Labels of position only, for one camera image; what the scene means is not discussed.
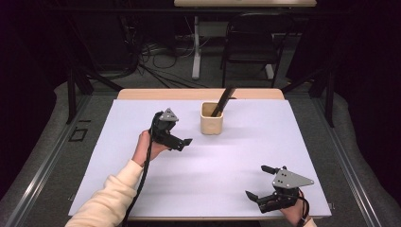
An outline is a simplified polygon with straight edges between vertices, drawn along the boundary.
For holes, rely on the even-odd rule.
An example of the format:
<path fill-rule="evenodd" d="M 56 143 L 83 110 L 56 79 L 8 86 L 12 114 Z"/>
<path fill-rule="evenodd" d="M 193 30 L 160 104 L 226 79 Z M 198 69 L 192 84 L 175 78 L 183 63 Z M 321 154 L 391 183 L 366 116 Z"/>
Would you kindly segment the person's right hand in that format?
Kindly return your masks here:
<path fill-rule="evenodd" d="M 303 198 L 304 193 L 300 192 L 299 196 Z M 312 219 L 311 216 L 304 218 L 305 203 L 302 199 L 298 199 L 293 206 L 281 209 L 280 212 L 293 227 L 303 227 L 308 220 Z"/>

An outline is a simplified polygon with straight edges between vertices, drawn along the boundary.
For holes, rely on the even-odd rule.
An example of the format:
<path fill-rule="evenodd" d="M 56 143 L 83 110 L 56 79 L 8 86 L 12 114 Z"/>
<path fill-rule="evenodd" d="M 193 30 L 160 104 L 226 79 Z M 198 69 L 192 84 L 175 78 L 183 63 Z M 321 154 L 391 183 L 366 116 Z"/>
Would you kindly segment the white table mat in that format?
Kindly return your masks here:
<path fill-rule="evenodd" d="M 162 152 L 149 165 L 134 219 L 264 218 L 247 197 L 272 193 L 273 177 L 262 166 L 282 167 L 312 180 L 303 187 L 315 218 L 331 211 L 292 108 L 286 100 L 237 99 L 224 110 L 219 135 L 201 133 L 198 100 L 117 100 L 96 143 L 70 211 L 76 213 L 132 156 L 140 132 L 155 113 L 171 109 L 179 118 L 172 134 L 191 143 Z"/>

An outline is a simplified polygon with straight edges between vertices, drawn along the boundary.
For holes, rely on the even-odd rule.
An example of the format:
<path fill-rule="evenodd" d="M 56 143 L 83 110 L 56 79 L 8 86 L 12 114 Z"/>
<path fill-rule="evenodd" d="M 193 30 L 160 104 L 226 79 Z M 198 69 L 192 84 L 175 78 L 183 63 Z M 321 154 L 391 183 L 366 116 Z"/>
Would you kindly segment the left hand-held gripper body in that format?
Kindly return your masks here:
<path fill-rule="evenodd" d="M 172 135 L 170 131 L 176 125 L 179 118 L 170 108 L 156 113 L 150 126 L 150 135 L 154 142 L 165 145 L 170 149 L 176 149 L 178 146 L 185 146 L 183 140 Z"/>

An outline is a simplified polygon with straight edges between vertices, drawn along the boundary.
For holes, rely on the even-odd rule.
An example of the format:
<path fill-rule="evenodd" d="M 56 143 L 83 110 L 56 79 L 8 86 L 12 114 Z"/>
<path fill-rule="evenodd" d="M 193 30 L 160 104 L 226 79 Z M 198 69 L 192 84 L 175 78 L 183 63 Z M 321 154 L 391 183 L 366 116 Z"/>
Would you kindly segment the person's left hand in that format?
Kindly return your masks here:
<path fill-rule="evenodd" d="M 165 145 L 151 142 L 150 139 L 151 137 L 148 131 L 142 131 L 138 137 L 137 146 L 131 159 L 139 166 L 145 165 L 148 149 L 150 149 L 150 160 L 155 159 L 162 151 L 167 150 Z"/>

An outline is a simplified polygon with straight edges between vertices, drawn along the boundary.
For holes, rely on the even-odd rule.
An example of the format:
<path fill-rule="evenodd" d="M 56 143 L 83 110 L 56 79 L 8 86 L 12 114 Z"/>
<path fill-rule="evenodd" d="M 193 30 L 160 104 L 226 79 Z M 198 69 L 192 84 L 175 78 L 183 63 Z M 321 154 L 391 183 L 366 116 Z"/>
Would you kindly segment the black frame post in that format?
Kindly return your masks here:
<path fill-rule="evenodd" d="M 70 70 L 67 77 L 67 94 L 68 94 L 68 119 L 67 124 L 70 124 L 76 116 L 76 87 L 73 70 Z"/>

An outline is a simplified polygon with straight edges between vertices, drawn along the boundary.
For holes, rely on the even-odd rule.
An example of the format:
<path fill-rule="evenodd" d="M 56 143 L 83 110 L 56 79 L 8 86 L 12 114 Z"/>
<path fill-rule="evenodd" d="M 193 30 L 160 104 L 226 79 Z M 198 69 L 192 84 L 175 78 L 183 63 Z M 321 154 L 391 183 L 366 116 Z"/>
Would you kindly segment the white-legged desk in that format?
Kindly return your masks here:
<path fill-rule="evenodd" d="M 211 8 L 313 8 L 316 0 L 174 0 L 178 8 L 211 9 Z M 204 22 L 199 16 L 194 17 L 194 60 L 192 79 L 201 76 L 201 43 L 200 37 L 223 37 L 223 28 L 227 22 Z"/>

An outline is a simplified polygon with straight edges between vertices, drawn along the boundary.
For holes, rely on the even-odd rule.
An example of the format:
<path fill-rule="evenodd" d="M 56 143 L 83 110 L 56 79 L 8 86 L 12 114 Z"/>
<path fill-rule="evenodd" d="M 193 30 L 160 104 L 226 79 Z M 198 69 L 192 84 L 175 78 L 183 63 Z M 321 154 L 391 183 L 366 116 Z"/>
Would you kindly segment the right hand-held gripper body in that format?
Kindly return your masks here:
<path fill-rule="evenodd" d="M 293 206 L 299 198 L 300 188 L 314 184 L 313 180 L 291 172 L 285 166 L 281 167 L 277 174 L 272 175 L 275 176 L 271 183 L 274 192 L 257 200 L 261 213 Z"/>

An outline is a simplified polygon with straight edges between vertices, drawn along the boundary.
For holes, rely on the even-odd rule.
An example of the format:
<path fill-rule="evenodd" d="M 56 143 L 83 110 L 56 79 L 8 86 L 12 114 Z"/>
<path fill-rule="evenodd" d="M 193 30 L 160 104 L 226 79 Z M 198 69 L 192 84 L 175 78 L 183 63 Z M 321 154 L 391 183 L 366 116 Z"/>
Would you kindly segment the black chair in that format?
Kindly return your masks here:
<path fill-rule="evenodd" d="M 260 64 L 262 70 L 268 64 L 274 66 L 273 88 L 285 42 L 294 25 L 294 20 L 284 13 L 245 12 L 233 17 L 226 26 L 221 86 L 226 85 L 228 63 L 250 63 Z"/>

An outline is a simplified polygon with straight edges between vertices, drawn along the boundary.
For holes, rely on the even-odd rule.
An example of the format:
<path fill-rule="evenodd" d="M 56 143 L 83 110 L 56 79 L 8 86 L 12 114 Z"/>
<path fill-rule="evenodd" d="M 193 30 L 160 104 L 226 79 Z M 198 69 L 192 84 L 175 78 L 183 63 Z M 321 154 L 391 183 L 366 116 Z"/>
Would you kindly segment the cream square cup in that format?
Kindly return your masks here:
<path fill-rule="evenodd" d="M 223 114 L 212 116 L 217 107 L 215 102 L 203 102 L 200 106 L 200 132 L 205 135 L 218 135 L 222 132 Z"/>

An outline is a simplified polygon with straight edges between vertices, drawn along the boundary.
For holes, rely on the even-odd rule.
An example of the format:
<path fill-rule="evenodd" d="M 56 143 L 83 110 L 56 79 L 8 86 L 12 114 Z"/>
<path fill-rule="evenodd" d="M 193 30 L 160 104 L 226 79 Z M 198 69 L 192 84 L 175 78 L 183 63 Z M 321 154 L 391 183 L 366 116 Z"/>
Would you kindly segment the black marker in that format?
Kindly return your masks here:
<path fill-rule="evenodd" d="M 221 95 L 216 108 L 212 111 L 211 116 L 217 117 L 218 114 L 221 114 L 227 105 L 229 99 L 232 97 L 233 93 L 235 92 L 235 87 L 227 87 L 223 94 Z"/>

